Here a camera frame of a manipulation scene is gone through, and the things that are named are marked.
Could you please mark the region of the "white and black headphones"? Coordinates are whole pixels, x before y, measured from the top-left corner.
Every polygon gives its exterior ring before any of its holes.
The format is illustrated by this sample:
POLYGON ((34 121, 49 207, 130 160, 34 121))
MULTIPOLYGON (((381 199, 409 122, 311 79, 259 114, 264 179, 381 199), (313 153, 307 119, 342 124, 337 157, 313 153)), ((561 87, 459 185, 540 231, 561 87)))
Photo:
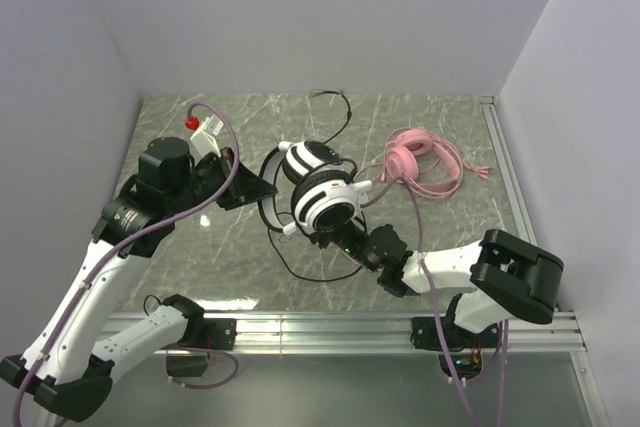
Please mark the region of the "white and black headphones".
POLYGON ((290 197, 292 221, 284 224, 276 214, 275 197, 258 203, 261 220, 276 233, 304 235, 332 232, 351 221, 372 189, 371 180, 358 181, 358 167, 319 141, 282 141, 264 159, 259 176, 273 185, 279 171, 294 184, 290 197))

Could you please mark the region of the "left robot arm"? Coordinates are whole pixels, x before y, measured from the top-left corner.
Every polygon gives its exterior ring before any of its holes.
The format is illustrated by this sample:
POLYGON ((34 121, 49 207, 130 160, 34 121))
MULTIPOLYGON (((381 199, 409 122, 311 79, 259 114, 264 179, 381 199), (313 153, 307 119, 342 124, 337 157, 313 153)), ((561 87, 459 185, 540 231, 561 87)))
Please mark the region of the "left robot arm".
POLYGON ((225 210, 274 196, 274 185, 236 161, 231 148, 200 160, 177 137, 157 138, 138 171, 103 209, 82 266, 54 316, 22 354, 5 357, 1 377, 44 410, 82 422, 122 375, 166 346, 204 348, 207 323, 198 303, 174 294, 121 333, 99 335, 132 280, 175 229, 175 217, 217 203, 225 210))

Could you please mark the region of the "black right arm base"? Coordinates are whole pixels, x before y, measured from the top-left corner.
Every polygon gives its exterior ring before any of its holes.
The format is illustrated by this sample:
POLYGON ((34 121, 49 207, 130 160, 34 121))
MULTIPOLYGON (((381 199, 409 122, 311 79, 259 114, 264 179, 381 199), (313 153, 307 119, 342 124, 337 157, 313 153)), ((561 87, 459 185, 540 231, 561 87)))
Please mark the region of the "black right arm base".
MULTIPOLYGON (((479 380, 497 362, 503 340, 500 324, 470 333, 442 319, 441 330, 455 371, 464 383, 479 380)), ((434 317, 413 317, 409 340, 417 350, 437 353, 441 371, 448 379, 452 378, 434 317)))

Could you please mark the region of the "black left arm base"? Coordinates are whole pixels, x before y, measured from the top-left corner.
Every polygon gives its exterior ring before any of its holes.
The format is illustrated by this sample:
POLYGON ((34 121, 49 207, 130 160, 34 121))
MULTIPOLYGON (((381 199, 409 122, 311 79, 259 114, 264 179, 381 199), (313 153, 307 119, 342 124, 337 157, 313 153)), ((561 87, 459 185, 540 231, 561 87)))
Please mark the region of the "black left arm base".
POLYGON ((234 319, 204 318, 195 332, 172 342, 164 351, 164 369, 170 383, 204 390, 230 382, 239 372, 232 353, 236 338, 234 319))

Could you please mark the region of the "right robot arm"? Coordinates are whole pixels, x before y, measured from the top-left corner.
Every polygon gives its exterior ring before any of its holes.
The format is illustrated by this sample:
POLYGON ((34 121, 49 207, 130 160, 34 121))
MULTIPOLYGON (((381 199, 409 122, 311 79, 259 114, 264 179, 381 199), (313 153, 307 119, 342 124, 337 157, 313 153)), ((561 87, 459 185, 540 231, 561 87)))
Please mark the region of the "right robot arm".
POLYGON ((502 321, 515 317, 548 325, 554 317, 563 261, 503 230, 489 229, 466 246, 426 253, 409 250, 390 224, 365 232, 348 222, 310 239, 320 248, 339 247, 377 273, 378 285, 395 297, 433 288, 453 292, 442 317, 413 319, 411 342, 417 349, 495 347, 502 321))

